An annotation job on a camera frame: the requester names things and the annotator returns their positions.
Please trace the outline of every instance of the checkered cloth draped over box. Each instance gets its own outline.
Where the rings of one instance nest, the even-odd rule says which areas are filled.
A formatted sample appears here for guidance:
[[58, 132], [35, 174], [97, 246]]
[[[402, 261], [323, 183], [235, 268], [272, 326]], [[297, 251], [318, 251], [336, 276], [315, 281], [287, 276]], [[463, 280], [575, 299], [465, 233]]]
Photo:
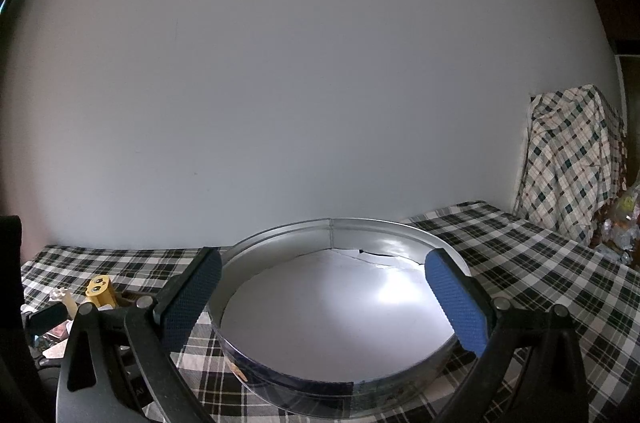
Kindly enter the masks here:
[[[523, 308], [566, 305], [575, 320], [588, 380], [590, 421], [603, 422], [628, 390], [640, 364], [640, 274], [593, 250], [484, 202], [460, 204], [405, 220], [460, 252], [488, 294]], [[66, 286], [81, 300], [84, 286], [106, 273], [116, 289], [157, 291], [182, 272], [197, 250], [104, 250], [49, 246], [22, 268], [29, 309], [47, 305], [52, 287]], [[218, 422], [320, 423], [280, 410], [251, 393], [229, 370], [201, 314], [187, 345], [173, 353], [178, 370]], [[442, 409], [468, 373], [474, 355], [457, 347], [443, 374], [420, 397], [362, 423], [424, 423]], [[486, 421], [503, 411], [524, 353], [511, 362]], [[161, 420], [151, 405], [149, 415]]]
[[593, 85], [535, 96], [514, 213], [589, 244], [594, 213], [624, 186], [624, 125]]

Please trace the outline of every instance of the round metal container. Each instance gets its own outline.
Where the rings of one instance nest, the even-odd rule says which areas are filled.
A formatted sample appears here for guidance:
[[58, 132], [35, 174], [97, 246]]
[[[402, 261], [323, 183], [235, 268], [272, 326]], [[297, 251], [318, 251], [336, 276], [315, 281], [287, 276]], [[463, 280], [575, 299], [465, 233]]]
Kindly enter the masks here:
[[404, 403], [456, 342], [424, 279], [436, 247], [470, 274], [438, 237], [372, 219], [294, 223], [236, 244], [209, 301], [231, 370], [268, 402], [313, 417]]

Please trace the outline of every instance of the gray wall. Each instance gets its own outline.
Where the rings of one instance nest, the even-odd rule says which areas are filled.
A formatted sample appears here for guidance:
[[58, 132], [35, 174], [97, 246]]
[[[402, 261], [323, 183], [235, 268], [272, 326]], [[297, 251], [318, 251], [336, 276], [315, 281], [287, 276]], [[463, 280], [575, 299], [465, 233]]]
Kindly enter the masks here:
[[44, 243], [508, 208], [529, 95], [619, 105], [592, 0], [17, 0], [1, 150]]

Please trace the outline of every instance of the table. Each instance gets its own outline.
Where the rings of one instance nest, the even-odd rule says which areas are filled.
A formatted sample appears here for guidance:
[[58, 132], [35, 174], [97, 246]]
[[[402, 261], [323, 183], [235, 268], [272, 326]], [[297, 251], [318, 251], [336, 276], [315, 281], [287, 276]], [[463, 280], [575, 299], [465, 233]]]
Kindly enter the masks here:
[[[451, 244], [492, 297], [512, 299], [522, 308], [568, 307], [575, 321], [588, 381], [590, 421], [606, 421], [622, 400], [640, 364], [640, 274], [592, 249], [539, 228], [484, 202], [434, 210], [403, 222], [430, 231]], [[82, 300], [92, 276], [108, 274], [117, 289], [156, 292], [181, 273], [197, 249], [112, 250], [47, 246], [22, 267], [25, 310], [48, 303], [52, 287], [68, 287]], [[517, 352], [485, 419], [503, 411], [524, 363]], [[187, 384], [218, 422], [320, 423], [278, 409], [247, 390], [229, 370], [201, 314], [188, 343], [172, 358]], [[427, 422], [442, 409], [474, 362], [460, 346], [443, 374], [417, 399], [388, 413], [356, 421]], [[154, 406], [149, 415], [161, 419]]]

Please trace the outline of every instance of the metal tin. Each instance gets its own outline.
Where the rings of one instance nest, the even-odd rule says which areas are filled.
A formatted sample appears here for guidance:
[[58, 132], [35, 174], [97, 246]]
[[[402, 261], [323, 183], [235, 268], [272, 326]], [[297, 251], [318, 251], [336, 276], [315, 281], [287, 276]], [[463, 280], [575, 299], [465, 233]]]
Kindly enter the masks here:
[[[212, 324], [231, 370], [250, 390], [268, 402], [313, 417], [361, 417], [406, 402], [441, 372], [456, 342], [452, 330], [450, 337], [434, 352], [408, 368], [382, 377], [325, 381], [276, 371], [260, 363], [249, 356], [250, 353], [243, 353], [241, 345], [225, 338], [220, 327], [225, 308], [244, 283], [297, 257], [328, 249], [345, 249], [373, 254], [380, 259], [399, 257], [424, 263], [426, 254], [435, 247], [445, 248], [462, 271], [470, 274], [462, 257], [438, 237], [411, 226], [373, 219], [316, 219], [293, 223], [258, 233], [236, 244], [222, 254], [222, 279], [209, 301]], [[438, 322], [444, 319], [448, 324], [439, 305], [433, 308], [433, 317]], [[254, 330], [259, 336], [259, 327]], [[402, 342], [389, 342], [388, 345], [402, 345]]]

